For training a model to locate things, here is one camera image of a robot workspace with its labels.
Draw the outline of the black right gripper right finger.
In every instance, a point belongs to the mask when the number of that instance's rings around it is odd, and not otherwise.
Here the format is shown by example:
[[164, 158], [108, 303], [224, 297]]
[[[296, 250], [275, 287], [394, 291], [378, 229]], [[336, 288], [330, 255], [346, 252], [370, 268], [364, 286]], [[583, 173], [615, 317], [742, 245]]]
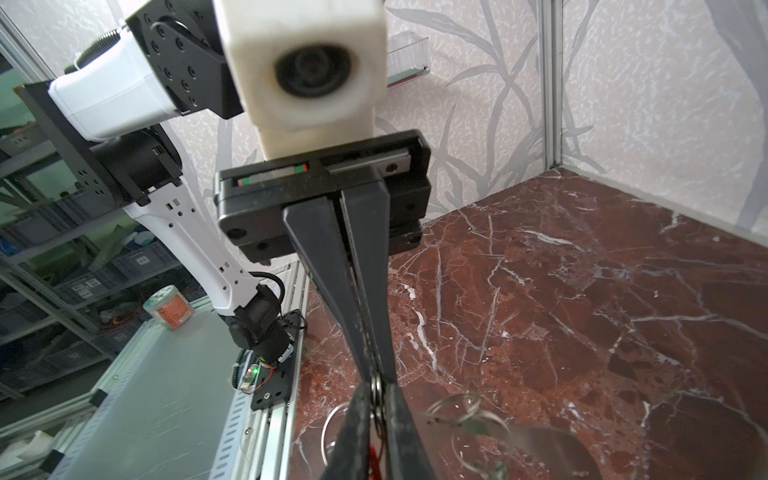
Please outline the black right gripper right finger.
[[402, 390], [389, 384], [384, 393], [389, 479], [434, 479], [426, 449]]

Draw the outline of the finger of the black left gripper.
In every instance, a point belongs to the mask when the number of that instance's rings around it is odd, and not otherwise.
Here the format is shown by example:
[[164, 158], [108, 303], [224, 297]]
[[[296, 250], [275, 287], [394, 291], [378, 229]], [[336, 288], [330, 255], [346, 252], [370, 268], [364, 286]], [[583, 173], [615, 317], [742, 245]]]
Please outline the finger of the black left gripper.
[[372, 364], [383, 383], [395, 384], [388, 309], [390, 197], [377, 180], [344, 190], [341, 204]]
[[283, 223], [296, 253], [341, 328], [362, 381], [370, 383], [374, 367], [332, 202], [320, 197], [289, 205], [283, 209]]

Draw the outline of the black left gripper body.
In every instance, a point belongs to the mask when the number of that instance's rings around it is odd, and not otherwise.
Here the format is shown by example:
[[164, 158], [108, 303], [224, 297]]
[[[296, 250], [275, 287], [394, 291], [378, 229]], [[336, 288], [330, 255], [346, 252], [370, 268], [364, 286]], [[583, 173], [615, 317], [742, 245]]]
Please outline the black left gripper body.
[[408, 130], [223, 170], [218, 226], [252, 262], [303, 254], [312, 240], [385, 258], [418, 243], [430, 158]]

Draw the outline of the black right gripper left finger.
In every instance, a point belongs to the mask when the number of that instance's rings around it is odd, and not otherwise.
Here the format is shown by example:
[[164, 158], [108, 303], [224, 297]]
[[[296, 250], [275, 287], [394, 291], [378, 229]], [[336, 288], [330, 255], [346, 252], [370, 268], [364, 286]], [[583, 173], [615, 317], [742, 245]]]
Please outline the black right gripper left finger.
[[360, 384], [348, 405], [336, 446], [322, 480], [365, 480], [369, 477], [371, 388]]

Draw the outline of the red tag key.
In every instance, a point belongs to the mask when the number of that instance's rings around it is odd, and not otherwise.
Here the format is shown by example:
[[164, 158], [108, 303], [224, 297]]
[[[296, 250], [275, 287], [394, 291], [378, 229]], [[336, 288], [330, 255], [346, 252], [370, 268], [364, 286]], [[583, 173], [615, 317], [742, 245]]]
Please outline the red tag key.
[[369, 467], [368, 467], [368, 479], [369, 480], [382, 480], [383, 474], [381, 470], [381, 460], [384, 452], [382, 445], [371, 443], [369, 446]]

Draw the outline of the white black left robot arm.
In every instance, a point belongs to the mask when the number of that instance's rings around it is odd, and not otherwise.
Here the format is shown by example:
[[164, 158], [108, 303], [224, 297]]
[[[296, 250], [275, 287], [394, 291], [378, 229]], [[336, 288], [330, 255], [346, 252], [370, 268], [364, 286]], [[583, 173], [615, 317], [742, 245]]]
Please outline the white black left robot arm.
[[397, 380], [387, 261], [421, 239], [430, 148], [376, 136], [387, 90], [380, 1], [147, 1], [95, 58], [17, 90], [79, 182], [152, 231], [233, 335], [286, 347], [252, 315], [256, 283], [196, 212], [163, 123], [246, 114], [262, 162], [220, 171], [218, 229], [252, 262], [297, 254], [365, 382]]

